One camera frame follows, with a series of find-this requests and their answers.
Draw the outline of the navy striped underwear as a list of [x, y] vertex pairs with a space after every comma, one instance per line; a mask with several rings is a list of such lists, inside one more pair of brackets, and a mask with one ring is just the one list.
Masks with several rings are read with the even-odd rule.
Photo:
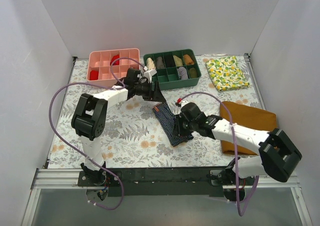
[[173, 147], [176, 147], [181, 143], [188, 142], [194, 138], [192, 134], [187, 136], [173, 135], [175, 127], [175, 115], [172, 113], [166, 102], [155, 105], [152, 110]]

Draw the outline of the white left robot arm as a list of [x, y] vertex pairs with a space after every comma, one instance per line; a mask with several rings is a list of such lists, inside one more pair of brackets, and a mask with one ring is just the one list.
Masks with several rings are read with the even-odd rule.
[[71, 127], [79, 136], [85, 154], [85, 161], [80, 166], [86, 179], [95, 186], [103, 185], [107, 179], [106, 173], [101, 169], [106, 164], [100, 139], [105, 129], [107, 112], [113, 106], [134, 96], [141, 96], [150, 102], [166, 101], [159, 83], [152, 82], [150, 77], [145, 77], [139, 69], [132, 67], [111, 90], [94, 95], [83, 93], [78, 100]]

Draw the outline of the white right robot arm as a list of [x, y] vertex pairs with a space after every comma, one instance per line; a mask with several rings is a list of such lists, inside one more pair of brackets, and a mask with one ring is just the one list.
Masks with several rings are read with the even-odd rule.
[[184, 105], [179, 114], [174, 115], [174, 136], [188, 136], [193, 132], [203, 137], [236, 143], [256, 156], [233, 160], [225, 169], [227, 181], [237, 185], [244, 178], [270, 176], [285, 183], [302, 159], [302, 154], [281, 129], [273, 131], [248, 128], [218, 115], [205, 115], [193, 103]]

